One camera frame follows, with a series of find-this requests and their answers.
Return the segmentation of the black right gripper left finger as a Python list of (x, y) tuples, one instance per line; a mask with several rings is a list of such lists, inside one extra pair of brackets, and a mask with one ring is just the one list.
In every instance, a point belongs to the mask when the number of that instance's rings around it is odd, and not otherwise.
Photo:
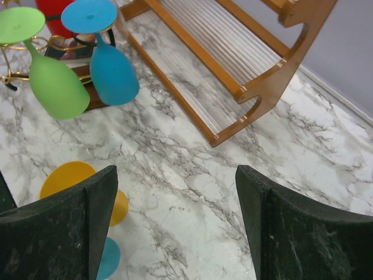
[(1, 213), (1, 279), (96, 279), (117, 190), (109, 165)]

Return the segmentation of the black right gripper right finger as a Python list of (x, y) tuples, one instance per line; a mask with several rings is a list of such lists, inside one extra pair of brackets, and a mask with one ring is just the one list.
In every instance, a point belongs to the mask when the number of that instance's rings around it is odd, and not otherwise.
[(257, 279), (371, 279), (372, 217), (284, 187), (250, 166), (235, 182)]

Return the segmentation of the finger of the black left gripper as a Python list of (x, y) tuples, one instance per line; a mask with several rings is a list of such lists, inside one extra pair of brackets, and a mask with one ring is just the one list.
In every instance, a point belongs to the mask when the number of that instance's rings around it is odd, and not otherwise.
[(9, 187), (0, 172), (0, 213), (17, 208)]

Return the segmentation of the teal plastic wine glass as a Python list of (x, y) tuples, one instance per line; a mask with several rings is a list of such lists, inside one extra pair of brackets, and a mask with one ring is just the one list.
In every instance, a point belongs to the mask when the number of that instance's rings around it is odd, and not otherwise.
[(109, 278), (118, 268), (121, 258), (119, 245), (110, 237), (105, 240), (104, 250), (98, 268), (97, 280)]

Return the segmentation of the orange plastic wine glass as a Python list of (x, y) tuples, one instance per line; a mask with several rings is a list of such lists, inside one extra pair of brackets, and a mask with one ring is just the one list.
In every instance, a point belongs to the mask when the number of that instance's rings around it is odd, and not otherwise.
[[(68, 187), (89, 178), (97, 173), (96, 169), (83, 161), (67, 162), (57, 167), (45, 180), (39, 199), (43, 199)], [(124, 220), (129, 210), (127, 196), (121, 191), (117, 191), (114, 208), (112, 210), (110, 227), (113, 227)]]

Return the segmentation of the blue plastic wine glass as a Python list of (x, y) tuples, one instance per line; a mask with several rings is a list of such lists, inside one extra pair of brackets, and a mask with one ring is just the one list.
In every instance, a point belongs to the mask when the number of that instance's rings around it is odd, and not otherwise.
[(97, 47), (90, 60), (90, 76), (99, 98), (109, 106), (129, 103), (139, 93), (132, 63), (101, 36), (116, 18), (117, 7), (111, 1), (73, 1), (61, 15), (61, 22), (68, 30), (95, 35)]

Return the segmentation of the red plastic wine glass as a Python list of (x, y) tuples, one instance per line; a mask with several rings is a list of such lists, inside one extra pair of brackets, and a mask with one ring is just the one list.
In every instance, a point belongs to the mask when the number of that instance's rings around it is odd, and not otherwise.
[[(73, 2), (73, 0), (35, 0), (37, 8), (45, 17), (60, 15), (62, 11)], [(66, 39), (72, 38), (77, 33), (66, 29), (60, 19), (46, 21), (46, 25), (52, 35), (59, 35)]]

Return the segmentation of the clear wine glass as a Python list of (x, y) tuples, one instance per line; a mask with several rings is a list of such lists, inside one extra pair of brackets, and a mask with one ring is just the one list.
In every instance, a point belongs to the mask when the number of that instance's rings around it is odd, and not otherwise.
[(127, 26), (126, 26), (125, 18), (123, 16), (118, 4), (116, 3), (116, 1), (112, 1), (112, 2), (116, 6), (116, 9), (117, 9), (117, 17), (115, 19), (114, 26), (118, 30), (121, 37), (124, 40), (127, 40), (128, 37), (129, 37), (129, 31), (128, 31)]

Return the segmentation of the wooden wine glass rack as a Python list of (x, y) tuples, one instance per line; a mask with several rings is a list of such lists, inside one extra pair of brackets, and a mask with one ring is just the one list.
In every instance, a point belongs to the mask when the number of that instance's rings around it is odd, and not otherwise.
[(233, 1), (128, 1), (129, 42), (211, 146), (278, 103), (335, 1), (265, 1), (288, 47)]

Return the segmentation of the dark book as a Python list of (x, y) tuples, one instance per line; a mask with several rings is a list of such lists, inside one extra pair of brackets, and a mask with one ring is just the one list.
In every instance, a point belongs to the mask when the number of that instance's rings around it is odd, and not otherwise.
[(93, 34), (80, 34), (72, 38), (53, 35), (44, 55), (65, 64), (83, 64), (90, 61), (95, 48), (96, 39)]

